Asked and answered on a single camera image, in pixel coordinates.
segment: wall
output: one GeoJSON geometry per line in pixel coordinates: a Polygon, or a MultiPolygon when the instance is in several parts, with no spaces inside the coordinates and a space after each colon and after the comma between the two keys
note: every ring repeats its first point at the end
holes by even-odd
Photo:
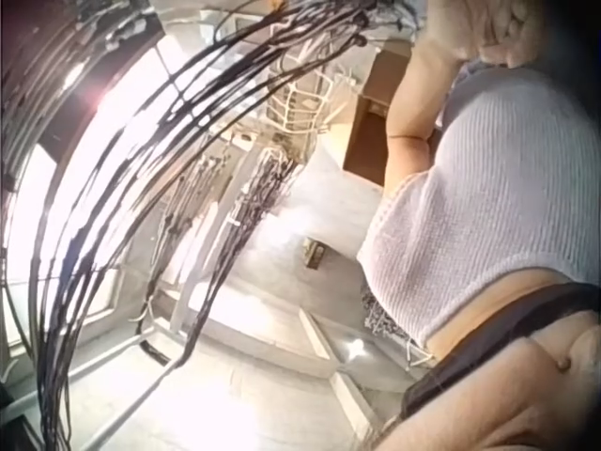
{"type": "MultiPolygon", "coordinates": [[[[202,5],[206,9],[222,9],[224,11],[240,7],[242,0],[206,0],[202,5]]],[[[257,0],[249,2],[240,12],[247,14],[266,14],[271,10],[271,0],[257,0]]],[[[158,11],[161,17],[188,17],[192,11],[199,10],[196,0],[150,0],[150,4],[158,11]]]]}
{"type": "Polygon", "coordinates": [[[116,302],[119,304],[142,304],[144,301],[164,208],[164,204],[159,202],[150,211],[124,251],[119,271],[120,285],[116,293],[116,302]]]}
{"type": "Polygon", "coordinates": [[[299,235],[355,259],[381,196],[377,185],[343,172],[318,141],[276,214],[299,235]]]}
{"type": "Polygon", "coordinates": [[[302,260],[303,239],[268,216],[240,254],[232,276],[311,313],[361,329],[359,264],[329,249],[319,268],[309,270],[302,260]]]}

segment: black cable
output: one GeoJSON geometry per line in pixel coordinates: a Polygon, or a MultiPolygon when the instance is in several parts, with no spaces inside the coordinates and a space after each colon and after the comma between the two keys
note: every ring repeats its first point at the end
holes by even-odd
{"type": "MultiPolygon", "coordinates": [[[[29,136],[28,126],[25,124],[34,126],[39,122],[35,111],[45,104],[44,99],[53,95],[58,88],[62,88],[65,75],[71,68],[70,61],[81,60],[78,54],[84,53],[86,49],[93,46],[93,42],[90,41],[82,44],[82,39],[90,31],[96,29],[98,21],[109,10],[100,11],[87,22],[81,23],[79,30],[76,29],[76,20],[66,21],[60,28],[60,32],[54,35],[53,40],[47,42],[38,52],[34,58],[35,64],[28,66],[19,83],[22,94],[13,102],[13,106],[8,108],[7,115],[10,120],[3,124],[3,143],[6,146],[5,152],[9,156],[19,153],[17,149],[12,149],[13,146],[16,146],[14,141],[23,140],[23,137],[29,136]],[[10,137],[11,132],[17,133],[16,136],[10,137]]],[[[112,24],[118,26],[119,22],[108,23],[107,26],[112,24]]],[[[97,32],[97,36],[101,39],[104,36],[103,31],[104,29],[100,29],[97,32]]]]}
{"type": "MultiPolygon", "coordinates": [[[[361,0],[348,3],[333,0],[290,1],[285,8],[273,11],[258,23],[253,23],[209,45],[160,86],[138,109],[136,115],[151,107],[165,89],[179,77],[191,75],[191,81],[184,89],[184,93],[187,92],[194,81],[212,64],[209,62],[204,68],[198,68],[197,65],[201,62],[205,60],[214,62],[256,31],[277,23],[281,25],[274,29],[269,39],[232,63],[219,77],[206,83],[191,99],[184,102],[182,98],[174,99],[172,105],[159,119],[158,129],[152,133],[150,139],[145,143],[134,144],[128,152],[125,152],[127,156],[106,185],[103,185],[105,191],[100,193],[98,198],[92,199],[92,189],[100,187],[99,174],[106,170],[106,161],[129,124],[119,129],[111,138],[83,189],[70,207],[68,221],[61,229],[60,239],[54,248],[54,257],[50,261],[48,270],[48,274],[52,275],[55,264],[60,262],[54,303],[52,306],[48,305],[48,284],[45,284],[42,292],[42,309],[39,313],[39,327],[35,332],[32,331],[37,333],[39,342],[36,364],[42,435],[47,449],[69,449],[70,417],[67,417],[67,428],[63,427],[60,418],[61,399],[64,398],[66,408],[69,410],[69,364],[87,312],[106,272],[115,264],[140,224],[174,182],[182,175],[192,173],[190,169],[193,165],[225,131],[278,89],[327,64],[351,46],[362,44],[364,39],[354,35],[342,42],[331,39],[331,42],[327,42],[327,46],[320,45],[319,52],[312,55],[313,59],[303,63],[301,67],[283,70],[282,73],[273,75],[264,82],[248,87],[251,80],[274,64],[278,58],[282,58],[290,48],[304,43],[311,37],[321,33],[336,37],[339,36],[336,34],[337,30],[347,31],[352,30],[353,27],[360,32],[369,23],[357,23],[357,17],[362,17],[362,11],[367,10],[367,6],[371,7],[372,4],[371,1],[361,0]],[[249,100],[252,100],[251,104],[243,107],[249,100]],[[193,120],[187,124],[182,122],[201,105],[203,111],[194,115],[193,120]],[[209,129],[220,124],[224,119],[226,123],[220,125],[217,132],[208,135],[209,129]],[[203,137],[206,139],[202,145],[190,154],[191,145],[203,137]],[[165,179],[168,172],[174,174],[170,174],[169,179],[165,179]],[[138,188],[141,188],[141,191],[135,198],[129,196],[132,189],[138,188]],[[73,230],[71,220],[75,214],[81,214],[83,211],[87,217],[81,225],[78,225],[77,230],[73,230]],[[116,219],[125,211],[129,211],[133,217],[122,225],[116,225],[116,219]],[[58,253],[59,250],[62,252],[64,243],[67,244],[67,250],[60,256],[58,253]],[[104,253],[108,252],[103,261],[98,261],[100,250],[104,253]]],[[[243,226],[228,235],[223,255],[220,255],[218,267],[211,276],[206,299],[194,321],[184,351],[177,359],[178,365],[185,364],[190,357],[196,338],[208,318],[212,303],[231,270],[236,256],[265,211],[277,199],[279,190],[286,185],[296,165],[296,162],[289,159],[271,159],[264,161],[260,166],[263,172],[255,174],[251,185],[252,195],[246,199],[246,203],[240,204],[237,213],[237,217],[244,220],[241,223],[243,226]]],[[[47,213],[52,209],[64,169],[61,171],[55,175],[51,183],[52,189],[49,190],[44,201],[44,211],[47,213]]],[[[178,204],[178,208],[185,209],[187,205],[189,204],[186,204],[184,199],[178,204]]],[[[30,303],[34,304],[37,304],[38,300],[40,252],[48,217],[48,214],[43,214],[40,218],[34,245],[29,283],[30,303]]],[[[160,277],[159,274],[164,271],[169,252],[170,249],[165,248],[151,274],[146,293],[148,303],[152,301],[156,282],[160,277]]]]}
{"type": "MultiPolygon", "coordinates": [[[[140,323],[139,323],[139,325],[138,325],[138,330],[139,330],[139,331],[141,331],[141,324],[140,324],[140,323]]],[[[167,358],[166,356],[164,356],[164,354],[161,354],[159,351],[157,351],[157,350],[155,350],[155,349],[151,348],[151,347],[150,347],[150,345],[148,345],[148,344],[145,344],[145,345],[144,345],[144,349],[145,349],[146,351],[148,351],[148,352],[151,354],[151,356],[152,356],[153,358],[155,358],[155,360],[157,360],[157,361],[158,361],[159,363],[161,363],[162,365],[166,365],[166,363],[168,363],[168,362],[169,362],[168,358],[167,358]]]]}
{"type": "MultiPolygon", "coordinates": [[[[106,36],[115,33],[116,30],[139,17],[139,13],[132,12],[125,19],[111,18],[111,21],[106,22],[105,26],[94,26],[95,34],[85,45],[82,45],[76,37],[73,37],[72,40],[75,40],[72,44],[74,51],[65,53],[64,58],[56,58],[48,69],[54,76],[48,77],[45,84],[39,84],[42,87],[47,86],[47,88],[37,89],[35,91],[36,95],[30,94],[31,99],[27,103],[29,109],[23,111],[22,123],[17,122],[15,125],[17,128],[16,136],[9,146],[12,154],[19,157],[25,149],[37,143],[54,114],[76,86],[76,84],[72,84],[67,88],[64,86],[65,79],[69,76],[74,65],[86,62],[84,70],[78,77],[81,79],[109,52],[106,48],[106,36]]],[[[102,16],[100,15],[96,23],[100,23],[101,19],[102,16]]]]}
{"type": "Polygon", "coordinates": [[[235,7],[233,9],[227,11],[225,13],[225,15],[223,16],[223,18],[213,27],[213,44],[215,44],[215,43],[218,42],[217,35],[219,34],[219,31],[222,29],[222,27],[227,22],[227,19],[229,19],[230,17],[232,17],[234,14],[242,11],[246,7],[252,5],[253,3],[257,3],[259,1],[260,0],[247,0],[246,2],[242,2],[237,7],[235,7]]]}

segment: white knit sweater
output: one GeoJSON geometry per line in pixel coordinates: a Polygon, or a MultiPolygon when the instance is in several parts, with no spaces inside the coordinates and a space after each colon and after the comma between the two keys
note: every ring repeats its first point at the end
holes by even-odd
{"type": "Polygon", "coordinates": [[[455,88],[434,166],[385,199],[359,253],[371,289],[420,345],[487,284],[548,268],[600,281],[601,139],[532,70],[455,88]]]}

